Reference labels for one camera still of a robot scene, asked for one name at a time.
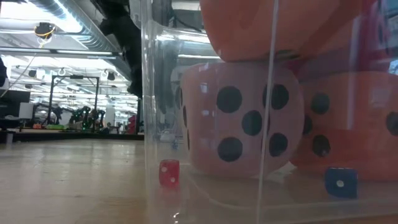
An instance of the green object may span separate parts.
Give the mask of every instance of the green object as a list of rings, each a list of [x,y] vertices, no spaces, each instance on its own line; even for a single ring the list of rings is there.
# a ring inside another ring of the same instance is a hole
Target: green object
[[[47,125],[47,129],[51,129],[51,130],[64,130],[65,127],[61,124],[49,124]]]

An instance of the wooden floor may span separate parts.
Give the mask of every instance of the wooden floor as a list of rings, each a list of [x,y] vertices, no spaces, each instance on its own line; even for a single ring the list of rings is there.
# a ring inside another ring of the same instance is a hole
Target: wooden floor
[[[32,142],[0,149],[1,224],[147,223],[143,141]]]

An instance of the transparent acrylic box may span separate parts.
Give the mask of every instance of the transparent acrylic box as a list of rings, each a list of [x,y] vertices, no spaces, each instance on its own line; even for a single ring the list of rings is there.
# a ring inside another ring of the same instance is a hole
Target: transparent acrylic box
[[[162,26],[153,2],[142,0],[151,223],[398,213],[387,1],[201,0],[202,33]],[[175,187],[159,182],[163,160],[180,163]]]

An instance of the pink die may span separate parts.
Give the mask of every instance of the pink die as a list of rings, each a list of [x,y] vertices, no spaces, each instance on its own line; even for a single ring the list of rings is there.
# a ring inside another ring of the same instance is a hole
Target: pink die
[[[259,174],[268,66],[261,62],[200,64],[182,78],[182,129],[190,160],[214,175]],[[304,108],[293,73],[275,68],[266,170],[290,159],[303,131]]]

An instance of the white dot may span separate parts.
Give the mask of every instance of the white dot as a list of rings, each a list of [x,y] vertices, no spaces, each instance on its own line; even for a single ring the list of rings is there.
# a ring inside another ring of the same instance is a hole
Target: white dot
[[[337,187],[344,187],[344,182],[342,180],[338,180],[336,182],[336,184],[337,184]]]

